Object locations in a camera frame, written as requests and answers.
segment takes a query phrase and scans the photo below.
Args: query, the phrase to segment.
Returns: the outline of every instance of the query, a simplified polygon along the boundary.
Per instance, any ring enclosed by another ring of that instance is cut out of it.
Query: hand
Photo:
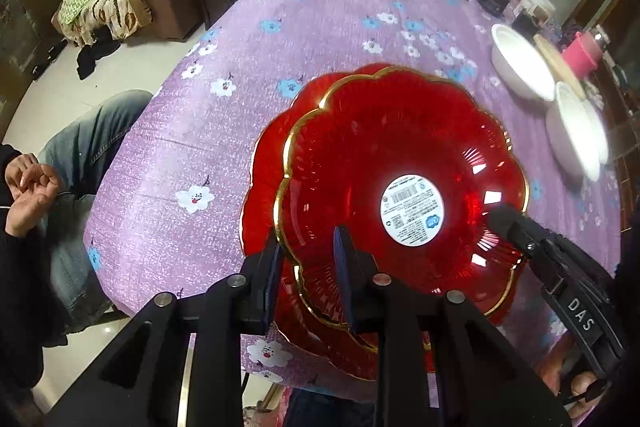
[[[60,188],[60,180],[51,165],[32,164],[23,174],[24,192],[11,205],[4,231],[24,237],[49,210]]]
[[[6,182],[14,201],[18,199],[26,188],[23,174],[32,165],[38,163],[38,159],[33,154],[21,154],[9,162],[4,170],[4,181]]]
[[[556,396],[560,392],[560,369],[562,369],[564,359],[569,355],[572,347],[574,347],[574,337],[567,331],[536,368],[536,373]],[[595,374],[591,371],[581,373],[575,377],[571,383],[572,394],[578,396],[584,393],[596,380]],[[569,409],[569,416],[571,418],[582,416],[589,409],[595,407],[600,401],[600,398],[601,397],[598,397],[588,403],[585,402],[584,399],[576,402],[576,404]]]

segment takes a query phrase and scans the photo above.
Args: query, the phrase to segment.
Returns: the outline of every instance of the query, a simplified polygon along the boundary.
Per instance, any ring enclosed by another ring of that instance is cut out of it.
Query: pink cup
[[[589,43],[585,45],[584,39],[586,35],[591,37],[597,51]],[[575,76],[582,79],[598,68],[598,61],[602,58],[602,51],[589,32],[585,34],[578,33],[575,41],[562,52],[562,58],[564,58],[564,61],[569,65]]]

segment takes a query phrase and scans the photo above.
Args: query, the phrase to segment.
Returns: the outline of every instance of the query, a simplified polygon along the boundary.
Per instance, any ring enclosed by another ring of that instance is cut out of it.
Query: round white sticker
[[[442,227],[442,196],[423,176],[400,176],[382,195],[380,218],[394,241],[406,247],[421,247],[436,237]]]

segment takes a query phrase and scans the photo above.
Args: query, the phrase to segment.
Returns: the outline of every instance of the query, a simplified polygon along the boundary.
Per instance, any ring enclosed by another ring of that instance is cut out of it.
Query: floral tablecloth
[[[553,158],[545,107],[515,98],[490,59],[499,20],[475,0],[239,0],[180,61],[126,137],[84,240],[107,295],[133,314],[160,291],[204,292],[238,271],[239,216],[260,132],[310,79],[371,62],[462,83],[507,128],[530,182],[529,215],[613,272],[620,202],[612,169],[572,185]],[[525,269],[501,331],[535,362],[564,331]],[[242,338],[251,373],[374,399],[374,384],[289,344]]]

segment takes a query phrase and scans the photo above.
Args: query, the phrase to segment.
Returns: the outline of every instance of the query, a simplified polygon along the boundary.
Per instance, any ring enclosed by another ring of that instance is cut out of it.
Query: silver bolt
[[[174,298],[171,295],[171,293],[167,293],[167,292],[159,293],[154,297],[154,304],[156,306],[160,306],[161,308],[164,308],[165,306],[168,306],[169,304],[171,304],[172,300],[174,300]]]
[[[460,290],[450,290],[447,292],[447,301],[453,304],[462,304],[465,301],[465,294]]]
[[[389,286],[391,284],[391,277],[386,273],[376,273],[373,276],[373,284],[377,286]]]
[[[234,273],[229,276],[226,283],[231,286],[231,288],[239,288],[240,286],[244,286],[246,283],[246,277],[241,273]]]

